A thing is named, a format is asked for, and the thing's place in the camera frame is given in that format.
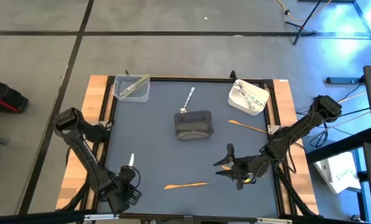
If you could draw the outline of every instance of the wooden spatula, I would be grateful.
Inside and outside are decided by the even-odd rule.
[[[229,120],[228,122],[233,123],[233,124],[237,124],[237,125],[240,125],[240,126],[244,126],[246,128],[250,128],[250,129],[253,129],[255,131],[260,131],[262,133],[267,133],[267,131],[264,131],[264,130],[261,130],[261,129],[258,129],[258,128],[255,128],[255,127],[252,127],[252,126],[248,126],[248,125],[245,125],[245,124],[241,124],[238,121]]]
[[[193,187],[193,186],[201,186],[201,185],[207,185],[209,184],[208,182],[201,182],[201,183],[193,183],[193,184],[182,184],[182,185],[174,185],[170,184],[165,186],[165,189],[174,189],[174,188],[179,188],[179,187]]]

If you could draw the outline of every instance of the white basket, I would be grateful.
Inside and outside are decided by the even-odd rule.
[[[241,84],[243,90],[246,93],[254,96],[259,102],[262,102],[262,105],[259,106],[258,104],[255,104],[254,106],[256,110],[249,109],[249,105],[245,98],[243,97],[242,93],[239,92],[239,90],[236,89],[234,86],[233,88],[231,88],[230,94],[228,94],[228,103],[231,106],[253,116],[256,116],[258,113],[262,112],[266,106],[269,93],[266,90],[259,88],[255,85],[252,85],[250,83],[247,83],[243,80],[237,80],[235,82]]]

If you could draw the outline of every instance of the gray floor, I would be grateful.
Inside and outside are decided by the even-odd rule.
[[[283,2],[297,18],[306,17],[314,7],[311,2]],[[371,1],[358,3],[371,30]],[[86,5],[87,0],[0,0],[0,30],[78,30]],[[293,32],[293,27],[284,25],[287,20],[275,0],[100,0],[94,3],[87,30]],[[320,32],[365,32],[351,4],[330,4],[308,27]],[[74,40],[0,36],[0,81],[30,99],[23,114],[0,113],[0,136],[11,140],[10,145],[0,146],[0,215],[16,213]],[[240,78],[288,79],[298,109],[318,94],[341,99],[355,87],[329,86],[324,79],[359,77],[362,67],[371,65],[368,39],[302,38],[297,46],[292,41],[287,37],[84,37],[61,109],[81,108],[90,75],[115,75],[125,69],[195,77],[228,77],[236,70]],[[344,111],[367,105],[366,96],[343,104]],[[371,126],[370,116],[362,119],[364,126],[349,123],[339,128],[356,133]],[[329,139],[346,136],[331,130]],[[55,208],[66,148],[53,136],[30,212]],[[321,215],[348,219],[359,212],[355,193],[332,195],[314,169],[311,173]]]

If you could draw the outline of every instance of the metal spoon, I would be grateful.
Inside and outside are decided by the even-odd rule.
[[[186,112],[187,112],[187,110],[186,110],[186,106],[187,106],[188,101],[190,100],[190,98],[191,98],[192,93],[194,92],[194,90],[195,90],[195,88],[192,87],[192,88],[191,88],[191,91],[190,91],[190,94],[188,94],[187,101],[185,102],[184,107],[179,109],[179,113],[186,113]]]

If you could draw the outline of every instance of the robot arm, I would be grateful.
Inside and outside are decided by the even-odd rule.
[[[134,168],[123,166],[118,175],[102,167],[85,139],[91,142],[105,142],[110,130],[101,124],[92,126],[87,123],[82,112],[70,108],[57,115],[54,120],[55,133],[72,148],[88,172],[90,187],[102,202],[108,201],[114,214],[124,212],[129,205],[135,205],[141,196],[130,184],[136,176]]]
[[[342,106],[331,97],[317,96],[310,107],[309,113],[292,126],[277,130],[273,135],[273,139],[260,149],[260,155],[236,158],[233,145],[228,144],[226,157],[216,162],[214,166],[230,164],[232,168],[231,170],[216,172],[216,174],[236,180],[237,189],[241,190],[244,184],[254,184],[256,178],[263,176],[267,172],[269,165],[272,165],[274,172],[278,174],[288,192],[293,197],[296,197],[295,201],[299,199],[300,204],[302,204],[303,202],[292,188],[292,185],[286,180],[278,165],[285,158],[290,145],[307,135],[316,126],[324,122],[335,121],[342,113],[341,108]]]

